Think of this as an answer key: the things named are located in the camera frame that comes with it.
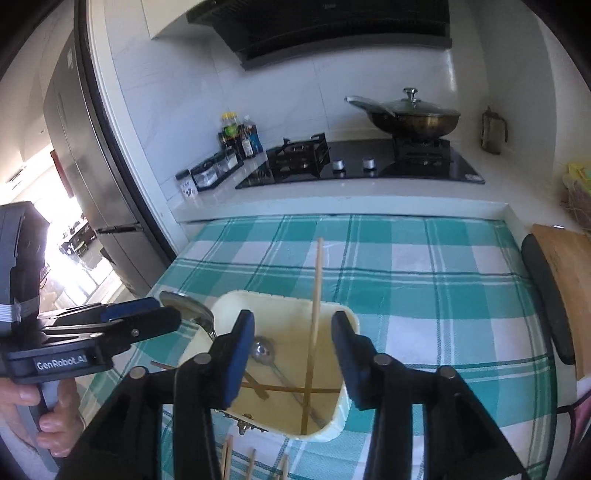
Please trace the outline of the steel spoon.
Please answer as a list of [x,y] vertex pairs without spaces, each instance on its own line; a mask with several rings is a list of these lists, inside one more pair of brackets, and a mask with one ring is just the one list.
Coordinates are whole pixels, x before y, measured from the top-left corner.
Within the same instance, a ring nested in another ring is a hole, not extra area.
[[207,306],[190,296],[170,291],[162,291],[159,300],[163,306],[178,310],[182,319],[197,324],[211,340],[215,339],[214,314]]
[[286,387],[294,387],[294,384],[283,375],[279,367],[276,366],[274,359],[276,358],[276,352],[274,351],[273,343],[269,339],[263,336],[256,336],[253,338],[252,346],[250,346],[250,357],[256,363],[263,366],[270,367],[273,374],[283,383]]

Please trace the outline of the cream utensil holder box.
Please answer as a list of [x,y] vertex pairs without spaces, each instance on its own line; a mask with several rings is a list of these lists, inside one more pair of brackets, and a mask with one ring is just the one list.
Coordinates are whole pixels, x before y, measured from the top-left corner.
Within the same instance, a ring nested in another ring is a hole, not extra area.
[[360,331],[359,318],[346,306],[322,303],[310,408],[315,417],[308,421],[307,433],[303,434],[303,398],[294,397],[284,388],[287,382],[300,390],[305,386],[312,302],[243,290],[231,291],[222,295],[211,307],[214,331],[228,333],[243,309],[252,311],[256,320],[256,335],[265,337],[273,345],[274,366],[286,379],[281,381],[273,367],[249,359],[246,371],[263,385],[269,398],[263,400],[252,388],[245,386],[225,412],[252,426],[291,439],[328,442],[337,438],[345,428],[352,401],[346,392],[332,344],[332,315],[338,311],[345,312],[355,332]]

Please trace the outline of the teal plaid tablecloth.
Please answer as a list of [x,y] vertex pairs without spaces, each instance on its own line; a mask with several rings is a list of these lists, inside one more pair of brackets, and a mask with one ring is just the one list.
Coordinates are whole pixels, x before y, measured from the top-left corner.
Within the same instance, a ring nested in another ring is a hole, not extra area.
[[233,290],[345,305],[376,348],[433,371],[454,367],[529,476],[547,475],[556,374],[533,284],[501,221],[318,215],[208,222],[156,283],[212,304]]

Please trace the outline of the grey refrigerator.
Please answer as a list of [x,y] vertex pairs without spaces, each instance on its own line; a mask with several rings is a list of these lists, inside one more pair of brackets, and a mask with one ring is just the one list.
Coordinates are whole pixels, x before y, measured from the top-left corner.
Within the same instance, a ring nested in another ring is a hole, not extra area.
[[88,80],[71,32],[51,75],[43,114],[59,165],[103,256],[127,289],[142,297],[170,265],[172,250],[141,199]]

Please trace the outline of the white spice jar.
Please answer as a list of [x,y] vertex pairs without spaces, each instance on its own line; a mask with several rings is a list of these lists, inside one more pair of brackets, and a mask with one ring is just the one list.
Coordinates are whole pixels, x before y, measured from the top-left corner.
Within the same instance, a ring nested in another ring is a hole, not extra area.
[[176,183],[185,200],[194,200],[198,195],[190,170],[185,169],[175,175]]

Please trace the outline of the wooden cutting board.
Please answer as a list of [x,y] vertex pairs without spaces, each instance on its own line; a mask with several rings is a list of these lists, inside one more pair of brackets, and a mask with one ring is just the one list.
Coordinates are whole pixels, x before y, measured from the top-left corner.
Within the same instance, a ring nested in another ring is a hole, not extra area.
[[590,237],[556,226],[534,224],[532,233],[547,260],[565,307],[576,378],[590,376]]

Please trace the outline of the sauce bottles group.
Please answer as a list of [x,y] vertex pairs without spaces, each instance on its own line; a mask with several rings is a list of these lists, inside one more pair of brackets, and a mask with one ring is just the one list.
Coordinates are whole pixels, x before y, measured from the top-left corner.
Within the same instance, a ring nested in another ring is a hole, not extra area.
[[247,160],[263,153],[263,145],[259,140],[256,124],[245,116],[239,121],[235,112],[221,115],[221,131],[218,133],[221,146],[235,150],[239,160]]

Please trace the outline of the black gas cooktop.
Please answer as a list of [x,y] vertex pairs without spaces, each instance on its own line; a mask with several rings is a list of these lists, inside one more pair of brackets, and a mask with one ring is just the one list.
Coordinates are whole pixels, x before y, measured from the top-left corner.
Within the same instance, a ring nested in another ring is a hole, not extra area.
[[329,142],[324,134],[266,151],[239,189],[324,180],[420,179],[483,184],[485,179],[445,139]]

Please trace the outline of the black wok with lid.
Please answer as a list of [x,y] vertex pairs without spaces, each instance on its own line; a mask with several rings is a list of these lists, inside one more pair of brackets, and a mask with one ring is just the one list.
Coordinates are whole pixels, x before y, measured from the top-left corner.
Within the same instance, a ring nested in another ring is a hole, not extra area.
[[404,98],[391,102],[356,95],[346,96],[345,101],[365,112],[379,130],[396,138],[439,139],[457,128],[459,111],[421,100],[417,88],[406,87],[403,92]]

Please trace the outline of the white upper cabinets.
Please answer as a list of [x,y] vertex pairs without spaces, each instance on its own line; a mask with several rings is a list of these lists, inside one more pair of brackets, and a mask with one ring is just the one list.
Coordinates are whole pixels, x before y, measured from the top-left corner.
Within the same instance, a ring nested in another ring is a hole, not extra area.
[[201,3],[204,0],[142,0],[150,39],[210,36],[211,27],[190,24],[186,18],[187,12]]

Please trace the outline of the black range hood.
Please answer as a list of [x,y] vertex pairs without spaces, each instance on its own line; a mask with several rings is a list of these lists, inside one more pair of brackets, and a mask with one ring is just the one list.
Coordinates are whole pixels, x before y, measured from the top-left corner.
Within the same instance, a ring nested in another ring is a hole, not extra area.
[[203,1],[186,19],[211,27],[245,70],[315,52],[453,45],[447,1]]

